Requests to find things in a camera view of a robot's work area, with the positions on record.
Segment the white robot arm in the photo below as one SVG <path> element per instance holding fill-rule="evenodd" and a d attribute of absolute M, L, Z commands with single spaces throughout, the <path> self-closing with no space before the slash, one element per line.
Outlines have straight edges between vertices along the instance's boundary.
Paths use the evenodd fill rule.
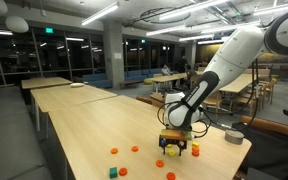
<path fill-rule="evenodd" d="M 191 125 L 202 117 L 203 101 L 238 78 L 266 52 L 288 55 L 288 12 L 276 18 L 266 30 L 257 26 L 236 29 L 188 92 L 165 96 L 159 146 L 175 144 L 180 150 L 186 149 L 192 139 Z"/>

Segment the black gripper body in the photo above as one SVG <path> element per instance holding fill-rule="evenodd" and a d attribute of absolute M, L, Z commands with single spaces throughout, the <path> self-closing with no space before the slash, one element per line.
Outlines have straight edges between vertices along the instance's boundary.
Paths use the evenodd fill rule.
<path fill-rule="evenodd" d="M 161 140 L 165 139 L 166 144 L 162 145 Z M 178 148 L 185 150 L 187 148 L 187 141 L 186 140 L 177 140 L 177 139 L 167 139 L 162 136 L 159 136 L 159 146 L 162 148 L 167 145 L 176 145 Z"/>

